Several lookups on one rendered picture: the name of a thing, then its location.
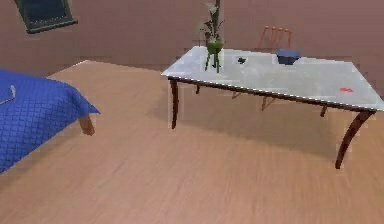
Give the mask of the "green vase with plant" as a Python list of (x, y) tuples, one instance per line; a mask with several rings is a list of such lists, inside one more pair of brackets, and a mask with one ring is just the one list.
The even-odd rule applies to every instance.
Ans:
[(207, 48), (207, 57), (205, 62), (205, 70), (208, 70), (210, 60), (213, 60), (213, 67), (216, 72), (220, 71), (219, 53), (223, 49), (224, 41), (220, 36), (220, 27), (223, 21), (219, 20), (221, 0), (215, 0), (215, 3), (207, 3), (210, 19), (204, 23), (205, 28), (201, 28), (204, 32), (205, 44)]

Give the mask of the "white table with dark legs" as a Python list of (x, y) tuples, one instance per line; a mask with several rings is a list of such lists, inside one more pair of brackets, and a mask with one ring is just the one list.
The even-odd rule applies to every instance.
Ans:
[[(211, 61), (205, 70), (206, 57), (206, 47), (194, 46), (161, 73), (171, 86), (173, 122), (177, 121), (180, 83), (313, 104), (324, 110), (355, 111), (335, 161), (340, 168), (360, 127), (376, 112), (384, 112), (384, 100), (351, 62), (301, 57), (293, 65), (284, 65), (271, 53), (223, 49), (216, 72)], [(238, 63), (240, 57), (246, 58), (244, 64)], [(342, 87), (353, 92), (342, 92)]]

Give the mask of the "dark blue bowl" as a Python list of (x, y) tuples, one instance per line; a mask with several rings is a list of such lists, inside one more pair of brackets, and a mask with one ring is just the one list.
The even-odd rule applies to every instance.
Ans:
[(298, 59), (301, 58), (301, 53), (292, 49), (278, 49), (275, 54), (278, 62), (284, 65), (293, 65)]

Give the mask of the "red wooden chair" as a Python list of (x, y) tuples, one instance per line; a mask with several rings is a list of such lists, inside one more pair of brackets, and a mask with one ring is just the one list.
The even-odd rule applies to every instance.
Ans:
[(293, 32), (288, 28), (265, 26), (257, 48), (260, 50), (273, 51), (278, 48), (290, 48)]

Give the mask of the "bed with blue quilt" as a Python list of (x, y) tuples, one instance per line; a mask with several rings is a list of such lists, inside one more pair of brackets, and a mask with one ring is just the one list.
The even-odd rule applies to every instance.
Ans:
[(68, 125), (98, 109), (75, 87), (45, 77), (0, 69), (0, 87), (16, 98), (0, 105), (0, 173)]

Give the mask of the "dark framed window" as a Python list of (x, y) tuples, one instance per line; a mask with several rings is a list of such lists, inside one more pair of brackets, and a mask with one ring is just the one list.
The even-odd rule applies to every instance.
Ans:
[(28, 34), (77, 24), (68, 0), (14, 0)]

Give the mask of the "small grey object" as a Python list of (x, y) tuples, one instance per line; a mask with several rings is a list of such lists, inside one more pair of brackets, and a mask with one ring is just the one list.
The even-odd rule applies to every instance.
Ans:
[(13, 85), (0, 87), (0, 105), (16, 98), (16, 89)]

